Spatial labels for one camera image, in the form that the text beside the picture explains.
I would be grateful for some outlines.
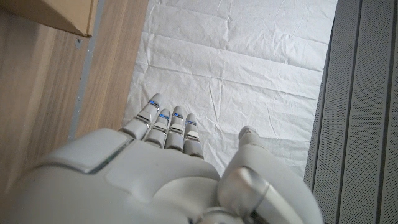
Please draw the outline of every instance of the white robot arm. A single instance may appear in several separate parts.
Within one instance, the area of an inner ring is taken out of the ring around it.
[[[120,131],[47,155],[2,203],[0,223],[323,223],[304,182],[244,127],[222,178],[203,160],[197,121],[156,94]]]

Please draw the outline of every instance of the wooden surface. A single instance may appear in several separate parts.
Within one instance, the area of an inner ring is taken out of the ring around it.
[[[77,135],[120,128],[147,1],[107,0]],[[0,196],[26,167],[67,142],[88,39],[0,9]]]
[[[120,128],[147,5],[140,0],[105,2],[76,136]]]

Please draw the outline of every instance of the perforated metal panel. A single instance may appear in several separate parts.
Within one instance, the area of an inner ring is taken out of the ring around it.
[[[320,126],[321,126],[322,111],[323,111],[323,99],[325,97],[326,78],[328,76],[330,47],[331,45],[329,44],[328,52],[326,54],[326,62],[323,69],[323,76],[319,91],[317,110],[315,112],[315,117],[313,122],[310,149],[308,150],[308,156],[307,156],[307,165],[305,166],[305,173],[304,173],[304,182],[311,190],[313,190],[313,183],[315,180],[315,168],[317,166],[316,162],[318,157],[319,135],[320,135]]]
[[[397,20],[397,0],[338,2],[305,170],[326,223],[398,223]]]
[[[380,223],[398,222],[398,35],[395,41]]]
[[[313,193],[323,218],[338,219],[342,158],[346,146],[351,80],[358,36],[359,1],[338,2],[335,17],[344,22],[333,27],[328,80],[319,141],[318,162]]]
[[[393,1],[364,1],[341,193],[341,223],[376,223],[389,88]]]

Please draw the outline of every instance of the white sheet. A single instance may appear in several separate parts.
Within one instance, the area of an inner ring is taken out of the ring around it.
[[[303,177],[336,1],[150,0],[124,122],[155,93],[195,113],[222,174],[255,127]]]

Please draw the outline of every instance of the cardboard box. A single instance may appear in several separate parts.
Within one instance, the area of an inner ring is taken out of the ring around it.
[[[14,14],[60,30],[91,37],[98,0],[0,0]]]

